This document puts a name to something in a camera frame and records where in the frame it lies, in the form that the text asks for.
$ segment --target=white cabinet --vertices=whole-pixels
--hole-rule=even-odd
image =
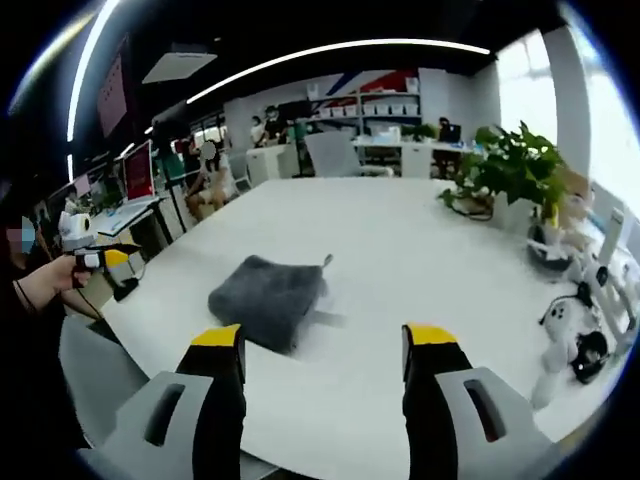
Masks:
[[[429,145],[402,146],[402,177],[429,178],[433,148]]]
[[[252,148],[247,151],[247,165],[254,187],[267,180],[291,178],[300,173],[295,145]]]

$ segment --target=light strip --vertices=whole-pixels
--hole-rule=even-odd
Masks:
[[[133,147],[135,147],[135,144],[130,143],[129,145],[127,145],[127,148],[125,148],[122,153],[120,155],[118,155],[118,158],[123,158],[127,152],[129,152],[129,150],[131,150]]]
[[[89,66],[89,60],[93,54],[93,50],[96,48],[98,38],[104,29],[104,26],[109,20],[109,17],[120,3],[120,0],[107,0],[98,14],[95,23],[91,26],[91,31],[87,37],[87,43],[84,44],[80,61],[78,62],[78,69],[76,70],[76,77],[73,80],[73,90],[71,90],[71,102],[69,103],[69,119],[67,123],[67,142],[73,140],[73,130],[76,126],[76,113],[78,110],[78,101],[80,99],[80,89],[84,82],[84,76],[87,73],[87,67]]]
[[[262,70],[263,68],[271,67],[273,65],[277,65],[278,63],[286,62],[288,60],[293,60],[295,58],[304,57],[306,55],[313,55],[314,53],[321,52],[329,52],[331,50],[340,50],[342,48],[351,48],[351,47],[367,47],[372,45],[421,45],[426,47],[444,47],[444,48],[455,48],[457,50],[466,50],[468,52],[479,53],[482,55],[489,55],[491,53],[486,48],[474,47],[472,45],[465,45],[463,43],[456,42],[447,42],[444,40],[425,40],[419,38],[380,38],[373,40],[355,40],[352,42],[342,42],[342,43],[334,43],[332,45],[325,45],[323,47],[315,47],[309,48],[308,50],[302,50],[301,52],[290,53],[289,55],[285,55],[283,57],[278,57],[274,60],[269,60],[268,62],[261,63],[260,65],[256,65],[255,67],[248,68],[243,70],[240,73],[236,73],[235,75],[231,75],[229,78],[222,80],[218,83],[211,85],[206,90],[194,95],[190,99],[187,100],[187,104],[193,103],[196,100],[204,97],[205,95],[217,90],[220,87],[223,87],[239,78],[242,78],[250,73],[257,72],[258,70]]]
[[[73,182],[73,155],[67,155],[67,173],[69,174],[69,183]]]

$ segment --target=person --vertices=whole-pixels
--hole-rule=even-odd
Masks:
[[[447,117],[440,117],[438,119],[438,140],[445,140],[450,129],[451,123],[449,122],[449,119]]]
[[[264,124],[262,120],[257,115],[254,115],[251,118],[253,125],[251,126],[251,141],[253,142],[253,146],[258,148],[261,147],[264,143],[265,132],[264,132]]]
[[[3,239],[7,242],[6,253],[0,262],[3,262],[3,274],[12,280],[29,275],[36,269],[43,266],[43,256],[34,255],[34,240],[37,240],[37,231],[30,220],[22,217],[20,220],[9,218],[4,226]],[[52,317],[56,318],[56,323],[62,327],[62,321],[66,316],[64,305],[75,310],[82,315],[92,318],[95,321],[103,320],[94,307],[92,307],[77,290],[62,292],[59,297],[51,303]]]
[[[440,117],[438,119],[438,140],[441,142],[450,142],[449,135],[451,134],[451,123],[447,117]],[[433,151],[433,166],[434,174],[436,178],[453,180],[455,178],[458,169],[460,168],[461,155],[458,152],[449,152],[445,150]]]
[[[86,210],[82,208],[78,202],[78,190],[75,185],[69,187],[69,193],[67,193],[67,198],[64,200],[64,211],[69,215],[86,213]]]
[[[200,150],[196,147],[195,136],[191,133],[188,137],[179,140],[176,143],[176,150],[182,155],[182,159],[184,161],[184,170],[185,172],[191,173],[200,168],[200,161],[198,160],[198,155],[200,154]],[[189,188],[193,186],[196,178],[191,175],[185,178],[185,183]]]
[[[279,117],[278,109],[273,105],[265,111],[267,121],[264,126],[266,140],[277,140],[283,144],[287,141],[287,122]]]
[[[58,357],[64,308],[61,295],[73,288],[73,280],[86,285],[88,272],[76,272],[76,260],[61,256],[37,269],[29,271],[17,267],[11,258],[12,233],[0,235],[0,305],[4,324],[2,348],[6,358],[5,381],[12,388],[7,400],[16,409],[27,410],[37,425],[37,431],[26,429],[24,438],[12,438],[24,448],[33,445],[37,437],[43,445],[72,450],[86,448],[82,429],[67,389]]]
[[[202,220],[200,205],[212,204],[216,210],[236,194],[236,186],[229,167],[229,159],[207,140],[200,149],[200,172],[194,184],[185,194],[187,207],[196,220]],[[204,183],[204,190],[195,193]]]

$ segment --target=table surface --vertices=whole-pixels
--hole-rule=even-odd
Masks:
[[[158,201],[160,201],[159,197],[132,200],[119,206],[113,215],[107,215],[103,210],[91,219],[89,231],[115,237],[128,226],[129,222],[143,215],[152,203]]]
[[[384,142],[375,141],[374,139],[356,139],[351,142],[354,147],[389,147],[389,148],[402,148],[402,147],[426,147],[433,150],[444,150],[447,152],[461,152],[471,153],[473,149],[468,146],[460,147],[446,142]]]
[[[139,287],[103,313],[150,377],[173,371],[218,322],[208,294],[249,255],[286,264],[334,260],[329,292],[292,357],[247,343],[243,450],[318,479],[406,479],[401,325],[451,331],[475,366],[529,398],[549,345],[538,319],[569,285],[536,277],[524,243],[459,217],[423,179],[276,180],[231,202],[147,266]],[[567,377],[535,415],[556,441],[614,384]]]

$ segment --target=gray towel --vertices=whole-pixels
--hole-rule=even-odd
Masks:
[[[324,266],[331,260],[327,256]],[[252,255],[211,292],[209,310],[224,325],[241,324],[248,340],[288,353],[320,293],[322,268],[279,265]]]

